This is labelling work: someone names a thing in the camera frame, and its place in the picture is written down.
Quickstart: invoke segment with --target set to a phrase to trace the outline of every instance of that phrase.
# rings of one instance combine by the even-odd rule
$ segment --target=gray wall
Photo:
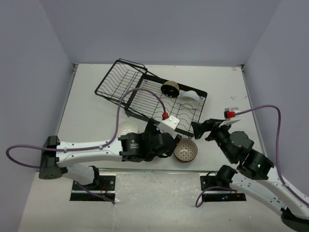
[[[309,195],[309,1],[283,0],[254,49],[245,76],[253,105],[282,110],[280,138],[284,176]],[[268,155],[274,160],[277,114],[259,110],[257,118]]]
[[[2,1],[0,34],[0,231],[15,232],[35,170],[10,162],[4,151],[42,145],[55,134],[72,66],[37,0]],[[13,155],[39,164],[39,151]]]
[[[77,63],[244,64],[280,0],[41,0]]]

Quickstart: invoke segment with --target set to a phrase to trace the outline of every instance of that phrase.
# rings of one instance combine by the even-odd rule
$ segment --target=purple cable
[[[225,188],[225,187],[219,187],[219,186],[212,186],[212,187],[209,187],[207,189],[205,189],[204,191],[202,191],[199,196],[197,197],[197,201],[195,202],[195,207],[196,208],[199,208],[203,203],[204,201],[201,201],[200,204],[197,204],[199,199],[203,196],[203,194],[206,192],[206,191],[210,191],[210,190],[213,190],[213,189],[221,189],[221,190],[226,190],[226,191],[234,191],[233,189],[230,189],[230,188]]]
[[[88,189],[86,189],[84,186],[82,186],[80,183],[76,182],[75,183],[78,185],[78,187],[81,189],[81,190],[84,190],[86,193],[90,194],[90,195],[93,195],[95,197],[99,197],[99,198],[102,198],[104,199],[105,201],[107,202],[111,202],[112,204],[116,204],[115,201],[107,198],[107,197],[104,197],[102,195],[99,195],[99,194],[96,194],[96,193],[93,193],[93,192],[90,192]]]
[[[277,172],[278,172],[278,176],[279,179],[281,180],[281,182],[285,185],[286,182],[284,181],[283,177],[282,177],[282,173],[281,173],[281,169],[280,169],[280,162],[279,162],[279,133],[280,133],[280,127],[281,127],[281,111],[280,109],[275,106],[275,105],[261,105],[249,110],[245,110],[239,113],[236,113],[235,115],[242,115],[254,110],[258,110],[261,108],[266,108],[266,107],[271,107],[277,110],[278,112],[278,127],[277,127],[277,135],[276,135],[276,167],[277,167]],[[297,193],[295,193],[289,186],[285,186],[297,199],[299,199],[303,204],[305,204],[306,207],[309,207],[309,203],[306,202],[305,200],[303,200],[300,196],[298,196]]]
[[[111,140],[108,141],[108,143],[105,143],[105,144],[102,144],[102,147],[105,147],[105,146],[108,146],[110,145],[116,138],[117,136],[117,132],[118,132],[118,124],[119,124],[119,113],[120,113],[120,108],[121,108],[121,103],[123,101],[123,99],[126,97],[126,95],[128,95],[129,93],[133,92],[133,91],[139,91],[139,90],[142,90],[142,91],[146,91],[148,93],[151,93],[152,95],[154,95],[158,100],[159,102],[161,103],[162,107],[163,107],[163,112],[166,113],[166,109],[165,109],[165,106],[164,106],[164,103],[163,101],[160,99],[160,97],[158,95],[156,95],[154,92],[152,92],[151,90],[149,89],[145,89],[145,88],[133,88],[133,89],[130,89],[128,90],[126,93],[124,93],[120,100],[119,100],[119,103],[118,103],[118,107],[117,107],[117,114],[116,114],[116,129],[115,129],[115,133],[114,135],[112,136]],[[63,152],[64,149],[54,149],[54,148],[47,148],[47,147],[41,147],[41,146],[34,146],[34,145],[27,145],[27,144],[18,144],[18,145],[13,145],[13,146],[10,146],[9,148],[6,149],[5,151],[5,154],[7,156],[7,158],[9,158],[11,161],[13,161],[14,163],[17,163],[21,166],[24,166],[24,167],[28,167],[28,168],[40,168],[39,166],[35,166],[35,165],[29,165],[29,164],[26,164],[26,163],[22,163],[22,162],[19,162],[17,160],[15,160],[11,155],[10,155],[10,150],[12,149],[15,149],[15,148],[30,148],[30,149],[35,149],[35,150],[41,150],[41,151],[55,151],[55,152]],[[85,150],[93,150],[93,149],[98,149],[99,148],[99,145],[98,146],[89,146],[89,147],[81,147],[81,148],[70,148],[70,149],[67,149],[67,151],[85,151]],[[104,198],[102,197],[101,195],[98,195],[98,194],[95,194],[95,193],[92,193],[88,190],[86,190],[85,188],[81,188],[82,190],[86,191],[87,193],[93,195],[93,196],[97,196],[97,197],[100,197],[100,198],[103,198],[103,199],[107,199],[107,198]]]

